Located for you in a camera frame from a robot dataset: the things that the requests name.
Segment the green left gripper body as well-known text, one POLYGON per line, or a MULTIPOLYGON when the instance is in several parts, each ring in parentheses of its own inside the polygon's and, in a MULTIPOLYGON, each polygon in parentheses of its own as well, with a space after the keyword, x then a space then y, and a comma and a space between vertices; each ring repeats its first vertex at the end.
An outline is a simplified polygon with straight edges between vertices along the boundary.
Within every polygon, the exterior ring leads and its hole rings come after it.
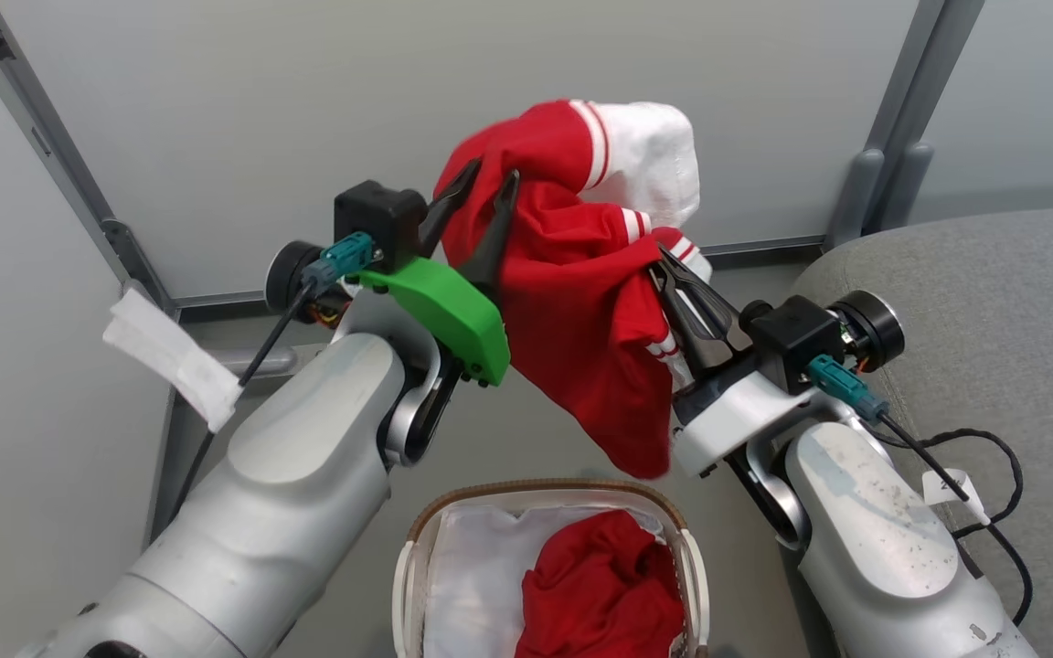
POLYGON ((359 282, 384 287, 397 304, 459 358, 471 378, 498 387, 511 354, 503 318, 479 290, 448 263, 415 257, 393 273, 363 270, 359 282))

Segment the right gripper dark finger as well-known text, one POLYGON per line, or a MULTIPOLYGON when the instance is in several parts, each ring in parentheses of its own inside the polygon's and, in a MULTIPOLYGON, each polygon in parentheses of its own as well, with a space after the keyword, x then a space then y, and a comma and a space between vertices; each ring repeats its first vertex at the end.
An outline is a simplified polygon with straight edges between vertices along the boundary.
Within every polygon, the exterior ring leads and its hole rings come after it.
POLYGON ((718 368, 718 339, 697 318, 699 291, 706 283, 686 267, 648 267, 657 300, 690 372, 718 368))
MULTIPOLYGON (((660 254, 661 257, 657 260, 657 267, 688 268, 684 262, 674 257, 672 251, 660 247, 660 254)), ((734 328, 737 312, 706 280, 702 278, 699 279, 706 283, 706 287, 698 293, 697 318, 709 324, 710 332, 718 339, 718 342, 730 345, 729 334, 730 330, 734 328)))

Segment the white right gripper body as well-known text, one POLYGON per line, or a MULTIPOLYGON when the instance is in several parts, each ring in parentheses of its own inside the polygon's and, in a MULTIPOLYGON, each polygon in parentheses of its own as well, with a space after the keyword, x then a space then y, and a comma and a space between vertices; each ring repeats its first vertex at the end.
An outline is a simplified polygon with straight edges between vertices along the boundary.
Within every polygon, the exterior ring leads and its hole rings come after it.
POLYGON ((849 424, 843 401, 818 388, 790 395, 753 371, 708 400, 690 419, 680 418, 672 444, 676 465, 691 475, 743 455, 739 470, 753 479, 772 479, 773 444, 802 422, 849 424))

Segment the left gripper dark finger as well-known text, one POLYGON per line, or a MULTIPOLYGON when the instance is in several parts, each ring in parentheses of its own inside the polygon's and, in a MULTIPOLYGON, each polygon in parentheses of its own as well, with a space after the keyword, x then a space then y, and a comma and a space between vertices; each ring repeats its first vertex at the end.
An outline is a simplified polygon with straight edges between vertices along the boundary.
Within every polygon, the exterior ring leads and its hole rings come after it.
POLYGON ((472 159, 464 167, 457 171, 457 174, 452 177, 440 193, 436 193, 435 198, 428 205, 426 218, 421 222, 419 228, 419 257, 425 259, 433 257, 444 230, 448 228, 451 217, 465 205, 481 165, 481 159, 472 159))
POLYGON ((521 188, 521 172, 511 170, 492 198, 492 216, 481 240, 460 272, 483 295, 500 294, 503 259, 521 188))

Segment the red and white jersey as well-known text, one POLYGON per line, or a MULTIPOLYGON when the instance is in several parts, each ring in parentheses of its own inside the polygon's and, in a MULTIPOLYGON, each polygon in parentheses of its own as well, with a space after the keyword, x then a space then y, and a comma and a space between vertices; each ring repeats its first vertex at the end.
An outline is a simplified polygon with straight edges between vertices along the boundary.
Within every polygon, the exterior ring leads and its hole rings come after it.
POLYGON ((453 267, 472 257, 506 176, 521 176, 497 287, 511 366, 615 467, 665 476, 689 371, 648 267, 669 251, 713 278, 684 233, 699 208, 691 121, 656 101, 543 101, 460 142, 435 193, 471 161, 479 174, 441 241, 453 267))

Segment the white laundry basket brown rim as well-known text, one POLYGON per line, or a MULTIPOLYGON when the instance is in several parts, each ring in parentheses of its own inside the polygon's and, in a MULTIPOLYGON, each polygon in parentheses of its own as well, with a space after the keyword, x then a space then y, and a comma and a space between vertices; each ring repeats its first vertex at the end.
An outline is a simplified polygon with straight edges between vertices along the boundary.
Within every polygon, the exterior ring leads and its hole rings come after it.
POLYGON ((489 505, 514 517, 531 509, 627 509, 655 521, 655 534, 672 551, 678 595, 686 613, 684 631, 670 646, 669 658, 710 658, 710 597, 706 559, 684 514, 647 484, 589 478, 526 479, 474 484, 439 496, 420 513, 408 533, 394 571, 391 625, 398 658, 423 658, 431 563, 444 514, 452 509, 489 505))

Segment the grey fabric sofa seat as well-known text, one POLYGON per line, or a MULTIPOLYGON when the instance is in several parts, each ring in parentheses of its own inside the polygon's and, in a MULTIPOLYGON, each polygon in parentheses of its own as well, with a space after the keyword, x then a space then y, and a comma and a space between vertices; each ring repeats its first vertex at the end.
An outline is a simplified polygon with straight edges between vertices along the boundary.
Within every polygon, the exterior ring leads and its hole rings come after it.
POLYGON ((821 304, 862 290, 903 326, 906 350, 870 375, 912 436, 1002 438, 1024 468, 998 527, 1035 583, 1021 631, 1053 658, 1053 212, 948 219, 832 250, 792 292, 821 304))

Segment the black round left gripper motor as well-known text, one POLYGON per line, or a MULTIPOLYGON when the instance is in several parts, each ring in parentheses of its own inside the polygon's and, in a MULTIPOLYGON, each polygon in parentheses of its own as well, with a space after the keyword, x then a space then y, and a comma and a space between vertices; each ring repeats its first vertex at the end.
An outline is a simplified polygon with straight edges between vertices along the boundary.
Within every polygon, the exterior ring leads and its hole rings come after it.
POLYGON ((303 288, 303 271, 315 262, 324 247, 303 240, 290 241, 271 260, 263 299, 269 311, 282 315, 303 288))

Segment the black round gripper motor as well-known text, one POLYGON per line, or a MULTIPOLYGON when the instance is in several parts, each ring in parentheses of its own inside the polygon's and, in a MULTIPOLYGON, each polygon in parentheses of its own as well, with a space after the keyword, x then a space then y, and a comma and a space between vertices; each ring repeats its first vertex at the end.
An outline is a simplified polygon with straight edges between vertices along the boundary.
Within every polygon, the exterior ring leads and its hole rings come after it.
POLYGON ((315 262, 324 247, 303 240, 290 241, 271 260, 263 299, 269 311, 282 315, 303 288, 303 271, 315 262))
POLYGON ((828 311, 845 326, 846 354, 853 356, 860 372, 875 372, 903 354, 901 321, 873 292, 851 291, 828 305, 828 311))

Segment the black round right gripper motor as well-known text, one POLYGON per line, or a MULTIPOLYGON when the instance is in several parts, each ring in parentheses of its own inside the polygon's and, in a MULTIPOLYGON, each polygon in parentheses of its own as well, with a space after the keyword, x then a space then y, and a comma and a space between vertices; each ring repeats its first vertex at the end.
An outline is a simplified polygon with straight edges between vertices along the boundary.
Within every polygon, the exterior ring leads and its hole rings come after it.
POLYGON ((828 305, 828 311, 845 326, 846 354, 853 356, 860 372, 875 372, 903 354, 901 321, 873 292, 851 291, 828 305))

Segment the red garment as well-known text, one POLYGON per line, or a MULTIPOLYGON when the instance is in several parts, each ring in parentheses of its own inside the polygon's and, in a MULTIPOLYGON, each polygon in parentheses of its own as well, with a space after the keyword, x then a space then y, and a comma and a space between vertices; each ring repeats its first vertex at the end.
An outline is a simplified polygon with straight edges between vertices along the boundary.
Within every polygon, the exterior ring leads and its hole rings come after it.
POLYGON ((670 658, 684 633, 672 551, 623 509, 553 534, 522 602, 514 658, 670 658))

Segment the white cloth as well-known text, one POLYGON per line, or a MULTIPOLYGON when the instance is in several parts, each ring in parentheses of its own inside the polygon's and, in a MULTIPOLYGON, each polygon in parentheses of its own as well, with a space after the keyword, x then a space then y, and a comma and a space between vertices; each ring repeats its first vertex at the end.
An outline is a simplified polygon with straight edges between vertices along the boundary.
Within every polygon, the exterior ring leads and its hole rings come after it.
MULTIPOLYGON (((514 658, 524 625, 522 580, 540 549, 560 529, 605 511, 448 511, 431 563, 423 658, 514 658)), ((655 534, 655 521, 633 516, 655 534)))

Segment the white tape flag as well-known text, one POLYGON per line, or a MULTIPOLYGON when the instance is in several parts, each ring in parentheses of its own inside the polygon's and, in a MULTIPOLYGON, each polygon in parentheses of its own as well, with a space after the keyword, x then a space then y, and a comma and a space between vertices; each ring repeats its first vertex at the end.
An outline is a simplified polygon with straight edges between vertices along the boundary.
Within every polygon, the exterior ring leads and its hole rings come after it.
POLYGON ((166 380, 199 413, 210 432, 219 433, 243 392, 239 378, 200 348, 141 291, 126 290, 110 313, 103 341, 166 380))

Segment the grey partition post with brackets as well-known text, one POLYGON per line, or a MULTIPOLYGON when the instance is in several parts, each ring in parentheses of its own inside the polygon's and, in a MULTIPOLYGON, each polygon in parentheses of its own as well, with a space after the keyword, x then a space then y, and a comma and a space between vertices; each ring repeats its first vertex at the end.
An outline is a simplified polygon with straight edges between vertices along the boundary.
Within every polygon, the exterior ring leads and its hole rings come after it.
POLYGON ((918 0, 861 153, 851 161, 822 251, 909 225, 935 147, 923 139, 985 0, 918 0))

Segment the grey slanted partition post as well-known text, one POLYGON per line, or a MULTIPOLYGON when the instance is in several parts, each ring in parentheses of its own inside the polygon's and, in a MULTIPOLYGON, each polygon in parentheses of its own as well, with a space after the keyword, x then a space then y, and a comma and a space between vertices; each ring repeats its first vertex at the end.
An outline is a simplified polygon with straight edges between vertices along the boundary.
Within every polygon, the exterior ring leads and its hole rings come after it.
POLYGON ((77 149, 67 126, 25 51, 0 12, 0 97, 37 151, 56 186, 68 201, 96 250, 101 252, 123 290, 135 288, 172 318, 180 311, 125 222, 114 216, 100 184, 77 149))

